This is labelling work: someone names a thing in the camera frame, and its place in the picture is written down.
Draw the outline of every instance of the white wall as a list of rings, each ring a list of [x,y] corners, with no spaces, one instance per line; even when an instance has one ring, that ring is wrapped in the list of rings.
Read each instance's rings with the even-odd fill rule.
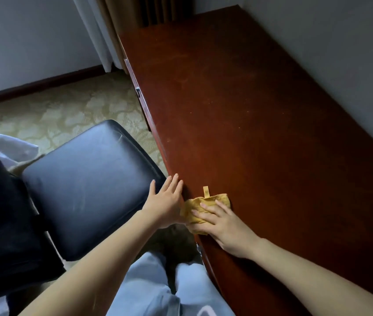
[[[0,0],[0,90],[100,64],[73,0]]]
[[[373,136],[373,0],[245,0],[243,8]]]
[[[243,5],[244,0],[194,0],[194,13],[203,13],[230,7],[231,5]]]

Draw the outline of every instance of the forearm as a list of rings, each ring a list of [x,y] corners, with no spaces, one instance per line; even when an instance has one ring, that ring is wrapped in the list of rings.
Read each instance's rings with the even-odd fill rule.
[[[20,315],[105,315],[129,266],[156,229],[153,218],[138,211]]]
[[[249,258],[288,287],[314,316],[373,315],[373,294],[266,239],[255,244]]]

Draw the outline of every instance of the hand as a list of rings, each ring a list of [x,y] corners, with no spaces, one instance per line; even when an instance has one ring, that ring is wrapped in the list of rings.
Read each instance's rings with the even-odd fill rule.
[[[152,180],[150,184],[150,191],[142,211],[155,218],[157,228],[166,228],[174,223],[185,223],[184,218],[180,216],[179,207],[184,181],[178,182],[178,179],[178,174],[175,174],[173,179],[169,176],[157,194],[156,182]]]
[[[193,210],[197,218],[208,223],[195,223],[188,225],[191,232],[206,232],[226,252],[241,258],[251,258],[252,251],[258,241],[258,237],[251,228],[241,221],[232,210],[223,203],[216,201],[215,206],[200,206],[210,213],[200,213]]]

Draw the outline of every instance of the light blue pants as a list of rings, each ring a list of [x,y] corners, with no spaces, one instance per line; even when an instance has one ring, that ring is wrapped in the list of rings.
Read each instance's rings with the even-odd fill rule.
[[[179,264],[173,295],[165,262],[163,256],[147,252],[133,263],[107,316],[234,316],[203,265]]]

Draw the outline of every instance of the desk surface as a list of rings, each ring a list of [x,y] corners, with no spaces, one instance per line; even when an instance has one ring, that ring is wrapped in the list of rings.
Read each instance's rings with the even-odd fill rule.
[[[373,139],[239,7],[121,36],[185,198],[227,193],[259,236],[373,293]],[[307,313],[251,262],[200,242],[237,315]]]

